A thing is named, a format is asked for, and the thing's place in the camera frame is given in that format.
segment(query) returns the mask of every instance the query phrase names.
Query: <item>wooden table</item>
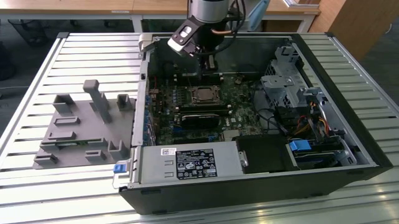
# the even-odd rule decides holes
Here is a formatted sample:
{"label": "wooden table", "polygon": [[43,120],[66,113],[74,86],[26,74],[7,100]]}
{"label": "wooden table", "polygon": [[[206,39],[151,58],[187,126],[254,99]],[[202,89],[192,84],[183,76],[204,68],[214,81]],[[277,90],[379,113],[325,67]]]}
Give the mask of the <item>wooden table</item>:
{"label": "wooden table", "polygon": [[[315,16],[317,8],[289,8],[283,0],[271,0],[263,20],[299,20],[298,32],[307,32]],[[143,19],[186,19],[187,0],[134,0],[132,21],[135,32],[143,32]]]}
{"label": "wooden table", "polygon": [[[289,8],[271,0],[263,20],[302,21],[298,32],[307,32],[315,8]],[[103,20],[131,19],[142,33],[143,19],[186,19],[187,0],[0,0],[0,19]]]}
{"label": "wooden table", "polygon": [[0,19],[131,19],[134,0],[0,0]]}

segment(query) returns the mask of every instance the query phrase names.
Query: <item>table leg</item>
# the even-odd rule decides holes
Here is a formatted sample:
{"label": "table leg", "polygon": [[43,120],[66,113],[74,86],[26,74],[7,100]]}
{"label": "table leg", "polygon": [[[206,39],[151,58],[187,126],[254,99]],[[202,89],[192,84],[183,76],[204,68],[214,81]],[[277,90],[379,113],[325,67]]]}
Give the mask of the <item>table leg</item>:
{"label": "table leg", "polygon": [[314,18],[315,18],[315,15],[309,15],[305,18],[305,20],[302,20],[299,28],[298,28],[298,33],[307,33],[309,32],[309,30],[311,28],[311,25],[313,25],[313,22],[314,22]]}
{"label": "table leg", "polygon": [[143,33],[143,26],[142,26],[143,15],[132,15],[131,19],[134,23],[135,33]]}

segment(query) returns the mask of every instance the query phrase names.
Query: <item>power supply label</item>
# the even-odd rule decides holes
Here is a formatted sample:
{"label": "power supply label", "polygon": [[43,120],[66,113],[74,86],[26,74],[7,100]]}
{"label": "power supply label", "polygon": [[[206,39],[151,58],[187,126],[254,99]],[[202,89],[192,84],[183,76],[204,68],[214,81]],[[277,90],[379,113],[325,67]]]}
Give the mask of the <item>power supply label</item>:
{"label": "power supply label", "polygon": [[214,149],[176,151],[178,179],[198,179],[218,176]]}

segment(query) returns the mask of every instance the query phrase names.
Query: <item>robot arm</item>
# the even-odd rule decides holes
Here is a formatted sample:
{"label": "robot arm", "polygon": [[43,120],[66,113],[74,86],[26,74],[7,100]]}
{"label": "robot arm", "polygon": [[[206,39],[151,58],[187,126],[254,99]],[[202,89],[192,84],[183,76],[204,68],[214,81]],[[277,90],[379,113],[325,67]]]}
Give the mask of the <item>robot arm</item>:
{"label": "robot arm", "polygon": [[[171,48],[179,53],[191,56],[214,56],[227,47],[215,50],[224,40],[224,35],[235,33],[244,24],[244,0],[192,0],[190,5],[191,17],[182,24],[168,41]],[[227,22],[236,21],[234,30],[224,30]]]}

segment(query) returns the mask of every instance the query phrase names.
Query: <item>metal workbench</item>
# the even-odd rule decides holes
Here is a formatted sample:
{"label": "metal workbench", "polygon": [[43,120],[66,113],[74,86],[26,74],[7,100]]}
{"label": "metal workbench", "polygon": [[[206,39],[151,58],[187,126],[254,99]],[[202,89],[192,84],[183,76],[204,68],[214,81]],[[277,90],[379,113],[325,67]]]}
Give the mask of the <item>metal workbench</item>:
{"label": "metal workbench", "polygon": [[[56,94],[71,93],[74,100],[87,100],[83,82],[98,79],[108,99],[120,93],[136,96],[139,34],[70,34],[56,39],[0,138],[0,223],[374,223],[399,219],[398,106],[334,37],[302,37],[394,169],[329,196],[166,215],[136,214],[112,187],[114,165],[31,168]],[[318,86],[317,76],[310,79]]]}

